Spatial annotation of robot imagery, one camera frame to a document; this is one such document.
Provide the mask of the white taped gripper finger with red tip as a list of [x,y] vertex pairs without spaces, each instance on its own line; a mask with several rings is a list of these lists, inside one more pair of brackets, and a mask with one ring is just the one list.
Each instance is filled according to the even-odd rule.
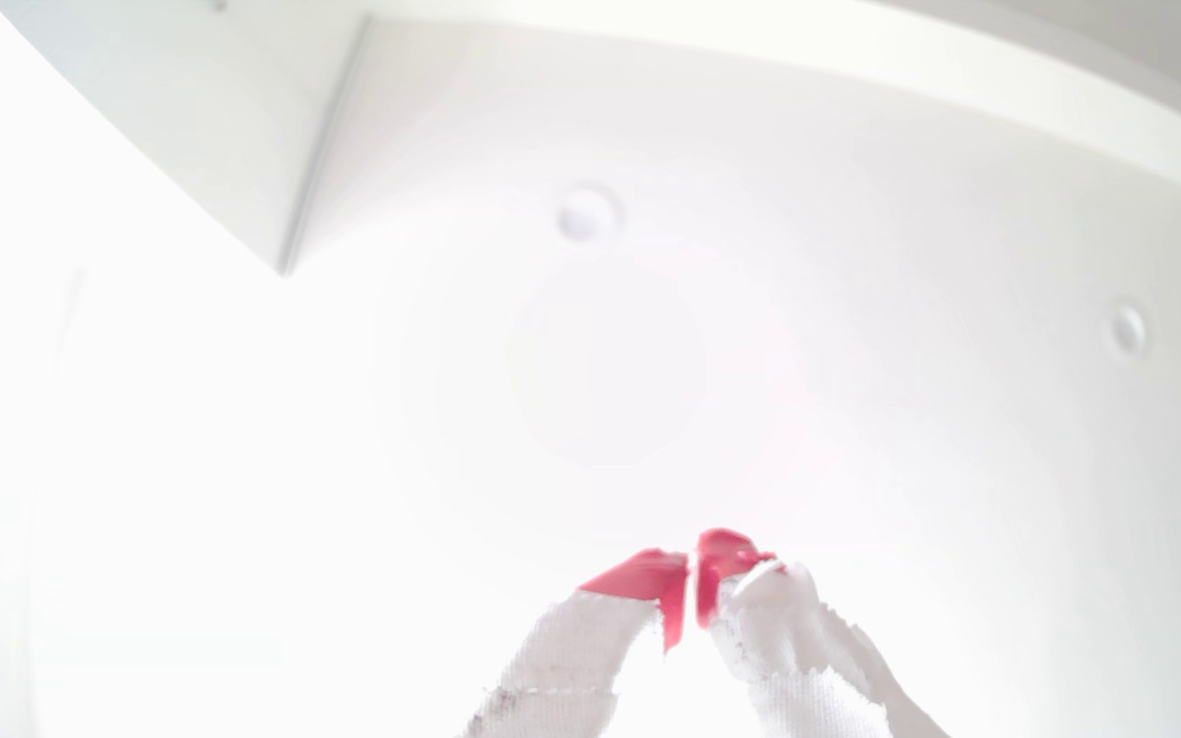
[[697,623],[765,737],[947,737],[811,574],[727,528],[699,534]]
[[681,642],[689,555],[651,547],[552,605],[462,730],[464,737],[600,737],[632,647]]

